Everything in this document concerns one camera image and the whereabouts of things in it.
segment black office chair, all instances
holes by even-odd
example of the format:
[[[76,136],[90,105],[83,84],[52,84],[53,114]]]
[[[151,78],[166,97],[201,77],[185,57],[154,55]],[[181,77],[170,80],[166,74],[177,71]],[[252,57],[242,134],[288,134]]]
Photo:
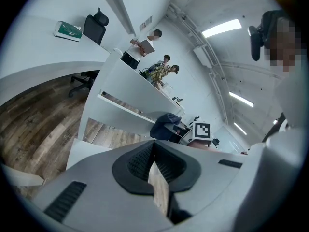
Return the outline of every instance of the black office chair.
[[[95,43],[101,45],[102,38],[105,34],[106,28],[109,23],[109,19],[106,15],[104,15],[100,8],[98,8],[98,12],[92,16],[88,15],[85,21],[84,25],[84,35],[86,35],[88,38],[93,40]],[[85,76],[86,78],[82,79],[76,76],[71,77],[71,82],[74,82],[75,80],[82,83],[82,85],[73,88],[69,91],[69,97],[73,96],[73,93],[82,89],[87,88],[91,89],[94,80],[96,79],[99,71],[89,71],[89,72],[82,72],[82,76]]]

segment curved white desk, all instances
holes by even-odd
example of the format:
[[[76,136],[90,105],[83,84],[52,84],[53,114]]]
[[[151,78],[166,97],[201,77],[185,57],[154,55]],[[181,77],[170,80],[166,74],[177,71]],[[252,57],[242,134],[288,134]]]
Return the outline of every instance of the curved white desk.
[[[56,23],[20,15],[12,24],[0,49],[0,105],[54,78],[101,69],[109,52],[85,35],[79,42],[55,37]]]

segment ceiling light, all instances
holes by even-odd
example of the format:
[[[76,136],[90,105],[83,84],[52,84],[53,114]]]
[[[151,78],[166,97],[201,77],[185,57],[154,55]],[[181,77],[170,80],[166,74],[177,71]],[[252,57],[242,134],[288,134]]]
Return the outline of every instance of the ceiling light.
[[[240,130],[243,132],[243,134],[247,135],[247,133],[246,133],[242,128],[240,128],[240,126],[239,126],[238,124],[236,124],[236,123],[234,122],[234,125],[236,125],[236,126],[238,127],[238,129],[240,129]]]
[[[223,32],[227,32],[227,31],[234,30],[234,29],[240,29],[240,28],[241,28],[240,22],[238,21],[238,19],[235,19],[235,20],[228,21],[220,25],[217,25],[211,29],[207,29],[206,31],[203,32],[203,35],[205,38],[208,38],[218,33],[223,33]]]
[[[245,98],[242,98],[242,97],[240,97],[239,95],[236,95],[236,94],[234,94],[234,93],[232,93],[232,92],[230,92],[230,96],[233,96],[233,97],[235,97],[236,99],[238,99],[238,100],[240,100],[240,101],[246,103],[246,104],[249,105],[250,107],[253,107],[253,105],[254,105],[251,101],[248,101],[248,100],[246,100]]]

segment patterned shirt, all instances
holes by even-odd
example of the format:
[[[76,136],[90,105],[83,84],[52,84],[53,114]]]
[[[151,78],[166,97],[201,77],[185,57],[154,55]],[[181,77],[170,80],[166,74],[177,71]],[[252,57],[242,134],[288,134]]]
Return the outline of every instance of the patterned shirt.
[[[160,82],[164,76],[170,73],[170,67],[168,65],[161,65],[157,67],[153,72],[149,74],[153,82]]]

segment computer monitor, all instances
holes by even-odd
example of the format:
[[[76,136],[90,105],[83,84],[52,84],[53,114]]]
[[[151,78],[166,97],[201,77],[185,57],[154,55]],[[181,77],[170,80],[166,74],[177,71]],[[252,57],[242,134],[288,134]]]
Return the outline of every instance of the computer monitor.
[[[213,143],[213,145],[217,146],[219,144],[218,138],[214,138],[212,143]]]

